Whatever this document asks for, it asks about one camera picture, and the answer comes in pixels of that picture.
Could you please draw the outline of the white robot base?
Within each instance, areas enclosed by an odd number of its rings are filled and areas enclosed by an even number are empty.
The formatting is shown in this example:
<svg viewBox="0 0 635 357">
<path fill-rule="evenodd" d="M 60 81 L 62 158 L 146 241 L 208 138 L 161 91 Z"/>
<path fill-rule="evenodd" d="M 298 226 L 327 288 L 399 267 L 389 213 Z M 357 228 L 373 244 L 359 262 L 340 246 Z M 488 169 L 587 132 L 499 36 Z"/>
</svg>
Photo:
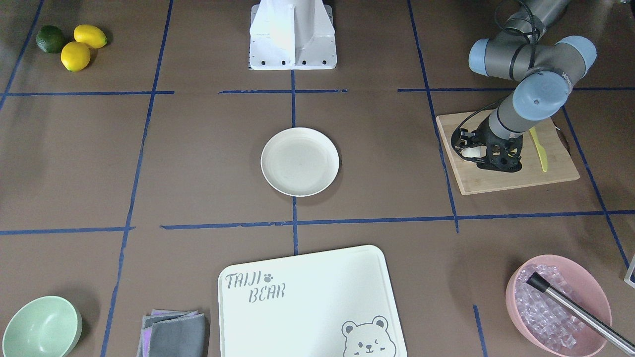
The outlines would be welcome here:
<svg viewBox="0 0 635 357">
<path fill-rule="evenodd" d="M 252 70 L 336 68 L 333 10 L 321 0 L 261 0 L 249 32 Z"/>
</svg>

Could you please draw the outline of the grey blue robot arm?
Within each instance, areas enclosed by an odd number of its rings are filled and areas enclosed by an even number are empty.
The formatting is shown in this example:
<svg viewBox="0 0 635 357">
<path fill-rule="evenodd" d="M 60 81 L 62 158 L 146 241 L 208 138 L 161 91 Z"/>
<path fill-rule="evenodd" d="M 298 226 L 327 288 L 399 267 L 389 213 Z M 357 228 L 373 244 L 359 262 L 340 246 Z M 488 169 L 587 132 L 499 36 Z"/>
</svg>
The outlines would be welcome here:
<svg viewBox="0 0 635 357">
<path fill-rule="evenodd" d="M 483 170 L 515 173 L 522 168 L 524 134 L 555 114 L 597 58 L 594 43 L 567 36 L 539 44 L 569 6 L 567 0 L 520 0 L 519 9 L 492 39 L 479 39 L 469 53 L 472 72 L 518 83 L 474 131 L 461 125 L 451 136 L 454 152 Z"/>
</svg>

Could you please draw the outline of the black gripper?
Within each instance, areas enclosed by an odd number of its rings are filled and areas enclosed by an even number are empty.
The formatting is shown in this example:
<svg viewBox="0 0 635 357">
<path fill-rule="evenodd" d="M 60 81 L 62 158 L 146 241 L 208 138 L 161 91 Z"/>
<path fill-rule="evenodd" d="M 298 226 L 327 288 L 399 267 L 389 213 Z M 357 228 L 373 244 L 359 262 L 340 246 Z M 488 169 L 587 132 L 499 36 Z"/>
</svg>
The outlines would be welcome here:
<svg viewBox="0 0 635 357">
<path fill-rule="evenodd" d="M 505 173 L 515 173 L 522 169 L 522 136 L 499 138 L 487 124 L 479 125 L 478 133 L 481 144 L 486 147 L 485 156 L 478 162 L 479 169 Z"/>
</svg>

